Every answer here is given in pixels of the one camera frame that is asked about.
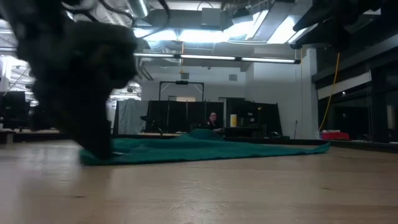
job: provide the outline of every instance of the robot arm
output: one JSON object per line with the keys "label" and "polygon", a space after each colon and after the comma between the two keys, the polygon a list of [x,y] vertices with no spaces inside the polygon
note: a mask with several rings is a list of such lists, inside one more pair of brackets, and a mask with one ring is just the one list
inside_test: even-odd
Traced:
{"label": "robot arm", "polygon": [[[69,5],[80,1],[68,0]],[[73,22],[56,0],[0,0],[35,76],[32,91],[57,128],[101,159],[112,156],[106,100],[136,74],[127,27]]]}

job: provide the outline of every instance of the wall vent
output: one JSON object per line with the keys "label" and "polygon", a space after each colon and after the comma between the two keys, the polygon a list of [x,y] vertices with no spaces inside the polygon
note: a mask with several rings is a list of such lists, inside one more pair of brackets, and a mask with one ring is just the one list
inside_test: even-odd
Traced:
{"label": "wall vent", "polygon": [[188,72],[181,73],[181,80],[188,80],[188,79],[189,79],[189,73]]}
{"label": "wall vent", "polygon": [[237,74],[229,74],[229,80],[230,81],[237,81],[238,80],[238,75]]}

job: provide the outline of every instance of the wooden floor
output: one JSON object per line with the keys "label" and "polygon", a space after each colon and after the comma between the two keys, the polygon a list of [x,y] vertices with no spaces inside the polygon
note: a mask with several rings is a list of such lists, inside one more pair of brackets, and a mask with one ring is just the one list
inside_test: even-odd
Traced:
{"label": "wooden floor", "polygon": [[72,142],[0,149],[0,223],[398,224],[398,155],[82,167]]}

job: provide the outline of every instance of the person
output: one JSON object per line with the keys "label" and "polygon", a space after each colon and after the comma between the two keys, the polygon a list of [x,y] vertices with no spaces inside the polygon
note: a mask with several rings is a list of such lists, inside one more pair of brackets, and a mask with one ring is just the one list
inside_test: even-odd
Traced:
{"label": "person", "polygon": [[217,114],[215,112],[211,112],[209,119],[206,122],[206,126],[208,129],[213,131],[221,131],[222,128],[219,126],[217,122]]}

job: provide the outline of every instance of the teal fabric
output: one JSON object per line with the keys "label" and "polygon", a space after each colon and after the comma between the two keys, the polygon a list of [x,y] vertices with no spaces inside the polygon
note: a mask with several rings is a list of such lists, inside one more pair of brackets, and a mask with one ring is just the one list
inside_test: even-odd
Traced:
{"label": "teal fabric", "polygon": [[115,139],[114,150],[124,155],[107,161],[82,149],[80,161],[88,166],[150,164],[162,162],[205,161],[270,156],[296,156],[326,153],[329,144],[314,149],[228,142],[213,131],[194,130],[174,139]]}

